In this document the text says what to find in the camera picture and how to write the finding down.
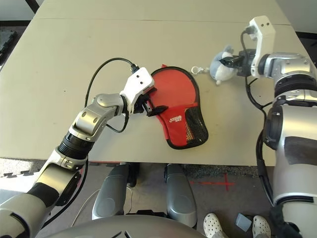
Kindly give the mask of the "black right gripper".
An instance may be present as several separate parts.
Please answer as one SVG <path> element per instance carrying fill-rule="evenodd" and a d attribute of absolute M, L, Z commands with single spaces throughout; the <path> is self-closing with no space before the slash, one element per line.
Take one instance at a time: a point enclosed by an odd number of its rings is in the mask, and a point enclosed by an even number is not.
<path fill-rule="evenodd" d="M 240 51 L 238 56 L 224 57 L 221 63 L 225 67 L 238 67 L 238 76 L 251 76 L 251 65 L 255 57 L 255 49 Z"/>

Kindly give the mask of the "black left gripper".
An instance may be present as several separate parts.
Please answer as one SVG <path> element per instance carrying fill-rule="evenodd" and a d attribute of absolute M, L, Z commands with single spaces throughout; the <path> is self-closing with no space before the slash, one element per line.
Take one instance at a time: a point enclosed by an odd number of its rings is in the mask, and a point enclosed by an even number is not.
<path fill-rule="evenodd" d="M 155 87 L 148 87 L 143 91 L 144 95 L 140 95 L 135 103 L 136 114 L 141 114 L 145 111 L 147 116 L 152 117 L 152 116 L 157 116 L 168 109 L 168 106 L 159 106 L 159 107 L 153 106 L 149 95 L 156 91 L 157 91 L 157 88 Z"/>

